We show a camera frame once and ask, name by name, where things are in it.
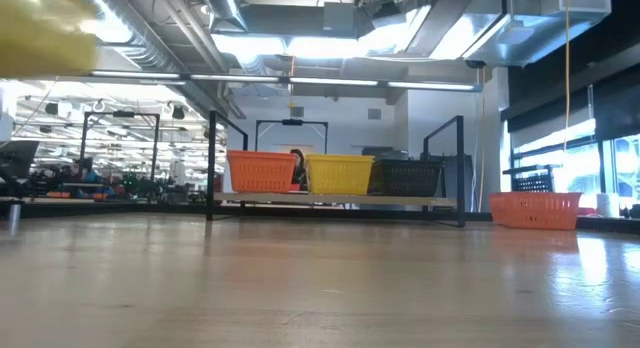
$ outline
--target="metal duct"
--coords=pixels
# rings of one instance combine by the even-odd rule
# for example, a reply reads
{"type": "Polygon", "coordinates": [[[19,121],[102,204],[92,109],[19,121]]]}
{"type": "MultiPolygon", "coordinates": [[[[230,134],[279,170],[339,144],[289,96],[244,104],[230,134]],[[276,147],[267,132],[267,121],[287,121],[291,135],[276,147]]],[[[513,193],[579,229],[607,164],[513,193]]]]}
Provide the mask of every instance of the metal duct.
{"type": "Polygon", "coordinates": [[[247,31],[247,24],[240,14],[239,0],[205,0],[217,19],[233,24],[235,27],[247,31]]]}
{"type": "MultiPolygon", "coordinates": [[[[180,63],[178,58],[173,55],[171,50],[167,48],[127,0],[102,1],[133,33],[133,38],[127,44],[135,48],[119,48],[118,52],[120,54],[126,56],[142,70],[187,71],[186,67],[180,63]]],[[[211,107],[219,106],[215,104],[211,96],[193,82],[186,82],[185,85],[172,87],[172,89],[193,101],[200,108],[200,113],[205,117],[208,116],[211,107]]]]}

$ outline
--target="black plastic basket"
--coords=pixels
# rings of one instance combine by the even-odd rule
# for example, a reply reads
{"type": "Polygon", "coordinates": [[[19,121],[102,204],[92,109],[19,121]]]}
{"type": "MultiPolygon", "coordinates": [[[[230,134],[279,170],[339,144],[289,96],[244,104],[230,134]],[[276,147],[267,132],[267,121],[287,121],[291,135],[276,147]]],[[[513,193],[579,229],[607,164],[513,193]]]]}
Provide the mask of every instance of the black plastic basket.
{"type": "Polygon", "coordinates": [[[400,197],[433,197],[442,164],[383,159],[373,164],[369,194],[400,197]]]}

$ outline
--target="orange basket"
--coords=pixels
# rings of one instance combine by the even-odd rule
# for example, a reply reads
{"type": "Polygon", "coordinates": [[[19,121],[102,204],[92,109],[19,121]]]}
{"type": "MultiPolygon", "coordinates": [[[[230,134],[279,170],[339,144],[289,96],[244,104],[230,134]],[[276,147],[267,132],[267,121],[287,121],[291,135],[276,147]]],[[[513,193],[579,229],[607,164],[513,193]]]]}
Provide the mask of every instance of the orange basket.
{"type": "Polygon", "coordinates": [[[582,193],[508,192],[489,195],[493,221],[509,228],[576,229],[582,193]]]}
{"type": "Polygon", "coordinates": [[[229,151],[231,187],[239,193],[288,193],[296,158],[289,153],[229,151]]]}

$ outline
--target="yellow object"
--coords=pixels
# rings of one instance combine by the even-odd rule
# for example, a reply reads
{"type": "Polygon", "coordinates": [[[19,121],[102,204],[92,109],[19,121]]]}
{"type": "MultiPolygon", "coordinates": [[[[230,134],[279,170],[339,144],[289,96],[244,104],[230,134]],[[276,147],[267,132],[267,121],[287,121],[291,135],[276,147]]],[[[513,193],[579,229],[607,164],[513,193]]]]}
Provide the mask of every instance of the yellow object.
{"type": "Polygon", "coordinates": [[[373,156],[310,154],[306,158],[311,193],[367,195],[373,156]]]}
{"type": "Polygon", "coordinates": [[[77,74],[95,68],[96,20],[86,0],[0,0],[0,78],[77,74]]]}

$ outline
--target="woman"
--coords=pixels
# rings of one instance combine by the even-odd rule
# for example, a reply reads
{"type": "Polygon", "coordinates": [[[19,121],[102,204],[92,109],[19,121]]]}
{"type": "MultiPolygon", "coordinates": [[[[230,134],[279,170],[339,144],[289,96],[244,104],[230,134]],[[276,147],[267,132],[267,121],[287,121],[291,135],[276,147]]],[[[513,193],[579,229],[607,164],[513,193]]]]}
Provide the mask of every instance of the woman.
{"type": "Polygon", "coordinates": [[[293,170],[291,184],[300,184],[300,190],[307,190],[307,171],[304,169],[304,155],[299,149],[292,149],[291,154],[296,157],[296,165],[293,170]]]}

